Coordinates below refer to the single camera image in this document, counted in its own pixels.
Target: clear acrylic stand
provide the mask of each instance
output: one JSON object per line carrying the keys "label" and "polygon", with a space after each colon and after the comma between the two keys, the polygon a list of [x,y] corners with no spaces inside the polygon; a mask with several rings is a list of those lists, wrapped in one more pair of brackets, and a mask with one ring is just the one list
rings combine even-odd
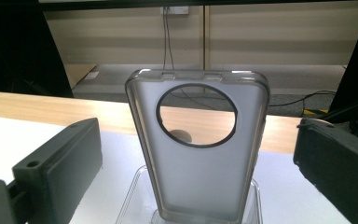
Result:
{"label": "clear acrylic stand", "polygon": [[[130,190],[117,218],[117,224],[177,224],[162,219],[158,214],[146,166],[141,167],[132,180]],[[252,180],[243,214],[242,224],[262,224],[260,192]]]}

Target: floor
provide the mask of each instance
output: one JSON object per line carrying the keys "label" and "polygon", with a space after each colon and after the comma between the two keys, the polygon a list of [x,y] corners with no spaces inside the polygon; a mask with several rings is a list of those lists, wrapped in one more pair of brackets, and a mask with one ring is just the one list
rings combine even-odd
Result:
{"label": "floor", "polygon": [[[99,64],[75,85],[73,93],[79,99],[127,102],[124,92],[127,78],[138,69],[161,67],[160,64]],[[176,65],[175,69],[197,69],[197,66]],[[345,72],[341,65],[216,65],[213,69],[250,70],[263,74],[268,79],[271,93],[269,115],[312,118],[318,118],[319,113],[328,110]],[[205,104],[199,97],[197,99],[198,105]],[[186,103],[182,106],[194,107]]]}

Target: screw hole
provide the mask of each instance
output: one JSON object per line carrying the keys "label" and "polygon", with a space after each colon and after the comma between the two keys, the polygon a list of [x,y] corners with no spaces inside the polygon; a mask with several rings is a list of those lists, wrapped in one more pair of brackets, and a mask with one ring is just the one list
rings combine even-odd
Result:
{"label": "screw hole", "polygon": [[31,161],[27,164],[27,167],[36,167],[39,164],[39,161]]}

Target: beige wall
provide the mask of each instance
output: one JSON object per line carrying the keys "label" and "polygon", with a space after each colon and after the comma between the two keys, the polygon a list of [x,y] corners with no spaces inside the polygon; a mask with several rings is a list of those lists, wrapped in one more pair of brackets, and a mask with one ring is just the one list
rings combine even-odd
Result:
{"label": "beige wall", "polygon": [[[210,7],[207,66],[346,64],[358,37],[358,1]],[[162,64],[159,8],[47,12],[64,63]],[[169,18],[175,64],[203,64],[202,13]]]}

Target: phone case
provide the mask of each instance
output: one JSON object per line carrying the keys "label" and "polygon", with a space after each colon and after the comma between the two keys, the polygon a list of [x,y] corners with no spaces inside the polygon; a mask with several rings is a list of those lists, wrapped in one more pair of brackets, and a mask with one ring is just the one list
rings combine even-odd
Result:
{"label": "phone case", "polygon": [[[161,101],[185,86],[205,87],[228,99],[235,123],[223,140],[192,144],[166,129]],[[130,76],[126,93],[161,217],[182,223],[241,223],[264,131],[267,80],[249,71],[143,69]]]}

